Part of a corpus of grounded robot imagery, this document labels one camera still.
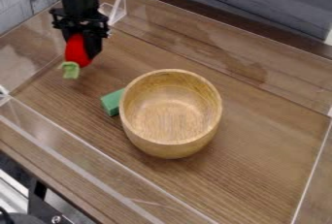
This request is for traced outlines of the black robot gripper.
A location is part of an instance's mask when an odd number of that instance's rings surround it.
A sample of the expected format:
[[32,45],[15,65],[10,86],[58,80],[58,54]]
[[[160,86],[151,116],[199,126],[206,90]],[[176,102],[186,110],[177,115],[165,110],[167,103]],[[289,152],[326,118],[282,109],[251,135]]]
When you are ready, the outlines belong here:
[[92,60],[103,50],[103,38],[108,36],[107,16],[100,12],[92,13],[88,17],[72,17],[64,13],[62,8],[52,8],[52,26],[60,29],[65,41],[76,33],[92,33],[82,35],[84,49],[88,59]]

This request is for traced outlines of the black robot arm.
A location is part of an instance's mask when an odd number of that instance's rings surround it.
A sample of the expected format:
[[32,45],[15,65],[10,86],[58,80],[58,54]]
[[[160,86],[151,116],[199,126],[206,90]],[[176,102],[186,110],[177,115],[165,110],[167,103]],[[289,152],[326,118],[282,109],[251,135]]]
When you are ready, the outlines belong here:
[[78,38],[88,60],[101,52],[103,38],[108,35],[108,17],[98,12],[98,7],[98,0],[61,0],[61,7],[49,11],[53,28],[61,31],[66,43]]

